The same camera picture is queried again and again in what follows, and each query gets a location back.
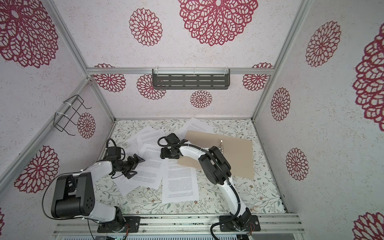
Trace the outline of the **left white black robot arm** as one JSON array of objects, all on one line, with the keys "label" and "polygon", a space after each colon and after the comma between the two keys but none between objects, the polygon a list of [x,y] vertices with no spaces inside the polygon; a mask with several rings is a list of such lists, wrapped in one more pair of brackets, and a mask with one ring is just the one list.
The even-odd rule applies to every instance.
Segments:
[{"label": "left white black robot arm", "polygon": [[96,201],[94,183],[106,175],[129,180],[137,175],[137,166],[144,162],[139,155],[129,156],[113,139],[107,139],[101,160],[79,172],[55,177],[51,213],[45,216],[57,221],[91,220],[99,225],[100,233],[129,232],[130,225],[119,207]]}]

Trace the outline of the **brown cardboard folder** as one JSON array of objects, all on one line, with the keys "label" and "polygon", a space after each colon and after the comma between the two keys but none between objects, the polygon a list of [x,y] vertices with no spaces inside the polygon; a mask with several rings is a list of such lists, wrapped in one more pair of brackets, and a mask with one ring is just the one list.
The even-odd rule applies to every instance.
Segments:
[{"label": "brown cardboard folder", "polygon": [[195,131],[187,131],[185,139],[202,148],[219,147],[220,141],[223,141],[223,155],[231,165],[232,175],[250,180],[254,178],[252,141]]}]

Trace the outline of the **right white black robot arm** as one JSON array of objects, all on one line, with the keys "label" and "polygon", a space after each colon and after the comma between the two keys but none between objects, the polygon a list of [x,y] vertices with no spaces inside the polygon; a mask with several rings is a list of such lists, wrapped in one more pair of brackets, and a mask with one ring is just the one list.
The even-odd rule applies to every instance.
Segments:
[{"label": "right white black robot arm", "polygon": [[252,217],[251,211],[241,200],[232,178],[231,165],[218,147],[202,148],[188,140],[180,140],[174,133],[159,138],[157,144],[161,147],[161,159],[189,157],[198,161],[207,179],[221,190],[231,216],[211,225],[210,233],[215,240],[218,239],[214,233],[217,226],[229,223],[239,231],[247,227]]}]

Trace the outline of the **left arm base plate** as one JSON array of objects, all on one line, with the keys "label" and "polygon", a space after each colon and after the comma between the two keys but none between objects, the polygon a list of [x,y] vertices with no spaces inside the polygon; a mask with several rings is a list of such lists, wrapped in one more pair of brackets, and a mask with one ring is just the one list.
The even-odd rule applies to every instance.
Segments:
[{"label": "left arm base plate", "polygon": [[117,217],[111,222],[101,223],[97,233],[137,233],[140,217]]}]

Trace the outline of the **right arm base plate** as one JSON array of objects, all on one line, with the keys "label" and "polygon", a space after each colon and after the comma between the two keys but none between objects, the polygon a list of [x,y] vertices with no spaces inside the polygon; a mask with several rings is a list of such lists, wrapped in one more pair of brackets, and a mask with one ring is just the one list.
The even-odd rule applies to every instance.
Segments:
[{"label": "right arm base plate", "polygon": [[236,218],[230,222],[220,225],[222,232],[259,232],[261,225],[256,215],[251,215],[249,218]]}]

